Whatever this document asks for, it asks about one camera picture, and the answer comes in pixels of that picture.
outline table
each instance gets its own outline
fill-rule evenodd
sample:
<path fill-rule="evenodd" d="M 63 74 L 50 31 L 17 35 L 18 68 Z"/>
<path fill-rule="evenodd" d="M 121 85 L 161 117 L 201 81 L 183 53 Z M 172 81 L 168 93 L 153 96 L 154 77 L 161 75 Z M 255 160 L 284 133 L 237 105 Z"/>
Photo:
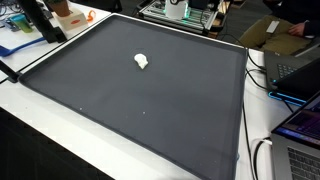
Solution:
<path fill-rule="evenodd" d="M 33 53 L 38 57 L 42 55 L 37 51 Z M 251 50 L 250 55 L 258 64 L 262 64 L 263 53 Z M 249 61 L 248 68 L 254 68 Z M 258 83 L 264 84 L 262 75 L 254 74 L 254 77 Z M 0 84 L 0 91 L 0 106 L 3 109 L 115 179 L 198 179 L 153 152 L 27 89 L 20 83 L 12 84 L 5 81 Z M 270 131 L 290 114 L 282 102 L 268 98 L 266 92 L 257 88 L 249 78 L 246 80 L 244 102 L 250 142 L 269 136 Z M 243 122 L 242 120 L 239 137 L 240 159 L 236 174 L 238 180 L 252 179 Z M 270 149 L 262 146 L 258 158 L 260 179 L 271 179 L 271 164 Z"/>
<path fill-rule="evenodd" d="M 94 10 L 96 12 L 96 17 L 93 19 L 92 22 L 88 23 L 88 26 L 91 27 L 101 19 L 107 17 L 110 15 L 110 12 L 102 11 L 99 9 L 79 5 L 76 3 L 70 3 L 71 7 L 75 7 L 79 10 L 81 10 L 85 16 L 88 15 L 90 10 Z M 60 24 L 55 21 L 54 19 L 50 20 L 51 24 L 56 27 L 60 26 Z M 85 30 L 86 26 L 81 26 L 75 29 L 72 29 L 70 31 L 67 31 L 65 33 L 68 40 Z M 39 37 L 42 37 L 41 33 L 33 27 L 34 31 L 32 33 L 23 33 L 22 31 L 18 32 L 12 32 L 8 30 L 7 28 L 1 28 L 0 29 L 0 44 L 6 48 L 15 48 L 21 44 L 30 42 L 34 39 L 37 39 Z M 29 65 L 30 63 L 36 61 L 39 57 L 45 55 L 46 53 L 50 52 L 51 50 L 61 46 L 62 44 L 59 44 L 57 42 L 48 44 L 46 41 L 37 43 L 35 45 L 29 46 L 27 48 L 21 49 L 20 51 L 8 56 L 8 57 L 0 57 L 0 59 L 11 69 L 14 71 L 19 71 L 25 66 Z M 3 72 L 0 71 L 0 82 L 7 78 L 7 75 L 5 75 Z"/>

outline dark gray surface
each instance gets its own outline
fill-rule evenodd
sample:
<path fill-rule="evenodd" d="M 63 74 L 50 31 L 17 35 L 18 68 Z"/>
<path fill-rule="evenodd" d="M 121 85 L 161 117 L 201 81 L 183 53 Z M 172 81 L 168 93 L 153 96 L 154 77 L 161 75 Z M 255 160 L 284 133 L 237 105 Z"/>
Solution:
<path fill-rule="evenodd" d="M 19 80 L 200 178 L 225 180 L 235 176 L 245 65 L 243 49 L 112 16 Z"/>

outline laptop screen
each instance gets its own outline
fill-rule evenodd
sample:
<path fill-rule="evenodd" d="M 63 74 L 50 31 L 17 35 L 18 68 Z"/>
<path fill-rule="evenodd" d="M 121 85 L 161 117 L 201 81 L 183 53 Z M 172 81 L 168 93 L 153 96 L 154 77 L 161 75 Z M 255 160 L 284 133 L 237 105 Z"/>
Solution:
<path fill-rule="evenodd" d="M 279 125 L 275 133 L 320 147 L 320 93 Z"/>

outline orange object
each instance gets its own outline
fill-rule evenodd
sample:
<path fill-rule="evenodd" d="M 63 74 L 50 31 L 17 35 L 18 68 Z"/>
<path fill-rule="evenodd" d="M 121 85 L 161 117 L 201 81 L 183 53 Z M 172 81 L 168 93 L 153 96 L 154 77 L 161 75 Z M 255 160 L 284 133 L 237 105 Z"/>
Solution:
<path fill-rule="evenodd" d="M 96 12 L 94 10 L 90 10 L 87 18 L 87 22 L 91 22 L 96 17 Z"/>

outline person's arm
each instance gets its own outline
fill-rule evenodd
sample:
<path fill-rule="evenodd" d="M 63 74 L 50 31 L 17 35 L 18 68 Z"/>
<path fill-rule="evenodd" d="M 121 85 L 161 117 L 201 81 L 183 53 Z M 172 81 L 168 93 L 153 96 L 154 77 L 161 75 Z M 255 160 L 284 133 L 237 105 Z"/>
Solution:
<path fill-rule="evenodd" d="M 282 0 L 262 0 L 262 1 L 271 11 L 279 7 L 279 3 L 282 2 Z"/>
<path fill-rule="evenodd" d="M 320 36 L 320 20 L 308 21 L 304 23 L 304 36 Z"/>

